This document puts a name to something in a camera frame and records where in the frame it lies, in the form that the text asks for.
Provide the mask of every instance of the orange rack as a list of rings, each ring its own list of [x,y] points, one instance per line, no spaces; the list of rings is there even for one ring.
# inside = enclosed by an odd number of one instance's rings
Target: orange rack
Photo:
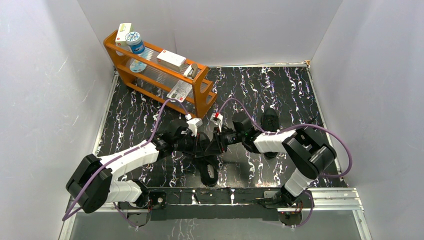
[[[144,42],[144,51],[147,52],[143,52],[143,57],[116,46],[115,38],[117,32],[118,30],[106,37],[103,44],[125,85],[158,102],[164,103],[167,99],[167,93],[171,91],[178,81],[184,81],[192,86],[190,94],[183,102],[184,106],[193,117],[203,118],[205,116],[217,99],[217,93],[212,92],[214,83],[205,79],[209,67],[187,59],[186,66],[182,71],[176,72],[157,63],[156,57],[163,51],[158,46]],[[132,72],[129,67],[131,59],[145,63],[147,65],[146,69],[140,73]],[[191,64],[197,64],[199,68],[194,79],[183,76],[184,71]],[[157,92],[157,90],[165,91],[166,94],[162,94],[161,97],[152,93]],[[180,113],[185,113],[181,107],[171,102],[168,102],[167,106]]]

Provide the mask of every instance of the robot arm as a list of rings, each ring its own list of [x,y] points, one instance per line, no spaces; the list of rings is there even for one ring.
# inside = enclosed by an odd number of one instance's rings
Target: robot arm
[[[244,112],[233,115],[234,129],[222,125],[222,118],[211,118],[218,126],[214,138],[206,149],[207,154],[227,151],[228,145],[242,143],[252,153],[287,153],[296,170],[272,198],[265,198],[267,205],[292,206],[298,196],[315,181],[336,159],[336,151],[324,141],[324,137],[311,127],[285,132],[260,132],[255,129]]]
[[[182,119],[173,120],[165,131],[155,134],[147,144],[144,140],[131,148],[101,158],[93,154],[87,155],[66,184],[66,190],[77,198],[89,178],[106,163],[114,160],[96,175],[77,201],[78,204],[85,213],[92,213],[103,204],[112,202],[130,202],[144,207],[149,201],[149,189],[138,180],[117,179],[136,168],[171,155],[174,150],[181,151],[184,147],[181,142],[186,143],[188,148],[193,148],[193,133],[197,133],[202,120],[191,119],[189,115],[186,118],[187,122]]]

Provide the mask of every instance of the black marble pattern surface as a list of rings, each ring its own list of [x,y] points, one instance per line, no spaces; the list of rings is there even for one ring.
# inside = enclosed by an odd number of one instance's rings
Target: black marble pattern surface
[[[306,67],[217,67],[211,68],[206,78],[214,81],[213,91],[218,93],[215,104],[203,118],[203,125],[200,127],[200,131],[209,137],[212,137],[214,124],[208,118],[228,98],[243,102],[257,122],[265,108],[274,108],[279,113],[281,129],[307,123],[312,119],[316,119],[314,124],[322,124]],[[162,90],[156,93],[167,94]],[[97,155],[110,155],[148,138],[160,107],[161,103],[132,90],[119,79]],[[224,124],[233,127],[231,117],[239,111],[243,110],[238,103],[229,102],[221,113]],[[167,107],[162,114],[159,129],[171,120],[183,117]],[[275,159],[266,160],[261,154],[249,153],[241,144],[231,145],[226,153],[218,156],[218,160],[217,187],[277,187],[284,184],[296,169],[284,153],[280,153]],[[327,168],[326,173],[337,174],[335,163]],[[121,180],[137,178],[148,187],[204,187],[195,166],[178,152],[153,164],[139,167],[124,175]],[[346,184],[338,178],[320,177],[311,186],[346,187]]]

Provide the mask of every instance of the white backdrop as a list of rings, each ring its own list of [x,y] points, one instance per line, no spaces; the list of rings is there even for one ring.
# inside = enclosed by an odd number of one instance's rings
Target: white backdrop
[[[311,62],[327,126],[352,151],[346,181],[377,240],[424,236],[423,13],[422,1],[345,0]]]
[[[101,42],[131,22],[148,42],[222,66],[310,60],[342,0],[78,2]]]
[[[0,1],[0,32],[0,239],[58,239],[113,68],[76,0]]]

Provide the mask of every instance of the white box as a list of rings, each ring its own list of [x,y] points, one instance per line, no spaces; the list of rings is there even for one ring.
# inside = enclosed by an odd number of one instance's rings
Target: white box
[[[181,70],[183,70],[183,67],[186,64],[185,57],[175,54],[168,50],[161,51],[156,58],[157,58],[157,63],[171,70],[174,70],[178,73],[180,73]]]
[[[131,23],[121,23],[116,34],[115,44],[121,48],[128,46],[127,41],[125,40],[125,36],[132,31],[133,25]]]

